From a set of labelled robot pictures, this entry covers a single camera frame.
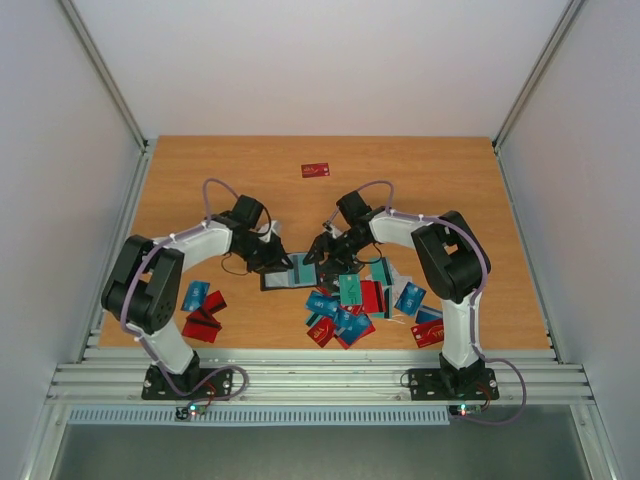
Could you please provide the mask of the teal card front pile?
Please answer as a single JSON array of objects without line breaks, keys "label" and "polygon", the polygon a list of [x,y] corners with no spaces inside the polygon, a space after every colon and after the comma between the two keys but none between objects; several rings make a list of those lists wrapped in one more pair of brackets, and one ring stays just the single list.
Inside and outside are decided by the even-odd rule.
[{"label": "teal card front pile", "polygon": [[315,265],[313,263],[305,264],[304,258],[304,254],[292,255],[291,284],[294,287],[313,287],[317,284]]}]

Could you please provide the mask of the black leather card holder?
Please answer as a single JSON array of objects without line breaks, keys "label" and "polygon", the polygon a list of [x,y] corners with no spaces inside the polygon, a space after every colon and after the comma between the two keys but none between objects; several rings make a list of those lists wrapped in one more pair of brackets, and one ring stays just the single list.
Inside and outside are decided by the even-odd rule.
[{"label": "black leather card holder", "polygon": [[283,271],[283,272],[277,272],[277,273],[270,273],[270,274],[266,274],[266,275],[261,275],[260,276],[260,289],[262,291],[272,291],[272,290],[313,288],[313,287],[318,286],[319,283],[320,283],[319,273],[316,270],[317,284],[315,286],[313,286],[313,287],[294,287],[291,284],[291,280],[292,280],[292,278],[291,278],[291,270],[286,270],[286,271]]}]

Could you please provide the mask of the red VIP card front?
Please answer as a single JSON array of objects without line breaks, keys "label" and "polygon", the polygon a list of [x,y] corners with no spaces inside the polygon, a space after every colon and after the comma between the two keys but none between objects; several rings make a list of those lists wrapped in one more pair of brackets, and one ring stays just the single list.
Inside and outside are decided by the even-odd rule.
[{"label": "red VIP card front", "polygon": [[307,336],[320,348],[324,348],[333,338],[335,325],[333,321],[327,317],[319,320],[307,332]]}]

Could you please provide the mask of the red vip card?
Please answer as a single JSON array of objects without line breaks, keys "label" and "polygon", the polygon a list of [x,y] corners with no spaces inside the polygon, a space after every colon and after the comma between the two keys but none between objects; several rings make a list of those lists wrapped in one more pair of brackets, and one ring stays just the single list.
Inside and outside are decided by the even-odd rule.
[{"label": "red vip card", "polygon": [[324,348],[333,338],[335,325],[333,321],[327,317],[319,320],[307,332],[307,336],[320,348]]},{"label": "red vip card", "polygon": [[444,341],[444,325],[441,319],[421,323],[411,328],[418,348],[424,348]]}]

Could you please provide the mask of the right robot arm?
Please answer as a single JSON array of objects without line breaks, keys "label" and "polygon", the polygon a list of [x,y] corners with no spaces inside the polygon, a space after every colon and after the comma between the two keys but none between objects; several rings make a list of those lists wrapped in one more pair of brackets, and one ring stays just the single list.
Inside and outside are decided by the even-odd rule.
[{"label": "right robot arm", "polygon": [[477,382],[475,370],[487,359],[478,346],[478,310],[491,264],[464,216],[455,210],[439,216],[372,208],[357,191],[336,202],[348,229],[337,233],[327,221],[304,258],[323,272],[350,273],[356,256],[373,244],[413,249],[431,291],[443,307],[444,343],[441,383],[453,396],[463,396]]}]

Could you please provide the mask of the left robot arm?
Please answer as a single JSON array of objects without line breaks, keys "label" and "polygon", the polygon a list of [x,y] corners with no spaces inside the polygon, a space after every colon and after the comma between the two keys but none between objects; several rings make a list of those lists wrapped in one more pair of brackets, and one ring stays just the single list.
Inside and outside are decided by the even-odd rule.
[{"label": "left robot arm", "polygon": [[126,239],[101,295],[101,306],[120,321],[167,372],[165,384],[179,398],[195,395],[200,371],[191,367],[194,350],[174,320],[182,274],[207,260],[240,257],[250,272],[292,267],[281,240],[281,223],[258,200],[241,195],[230,210],[209,214],[200,223],[155,239]]}]

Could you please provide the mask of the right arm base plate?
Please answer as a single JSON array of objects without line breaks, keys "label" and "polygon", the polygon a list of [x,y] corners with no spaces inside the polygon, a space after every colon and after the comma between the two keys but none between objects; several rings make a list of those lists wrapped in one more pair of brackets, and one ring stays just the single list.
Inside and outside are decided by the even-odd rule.
[{"label": "right arm base plate", "polygon": [[490,368],[463,373],[438,368],[416,368],[409,369],[406,374],[413,401],[461,402],[500,398],[496,376]]}]

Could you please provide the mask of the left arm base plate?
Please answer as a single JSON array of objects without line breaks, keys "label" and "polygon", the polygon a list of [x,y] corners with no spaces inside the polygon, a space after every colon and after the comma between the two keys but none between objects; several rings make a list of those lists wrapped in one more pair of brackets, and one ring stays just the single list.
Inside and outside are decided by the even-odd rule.
[{"label": "left arm base plate", "polygon": [[143,400],[192,400],[208,397],[212,391],[217,398],[231,394],[234,373],[231,369],[194,367],[177,375],[169,373],[173,388],[158,366],[148,368],[143,381]]}]

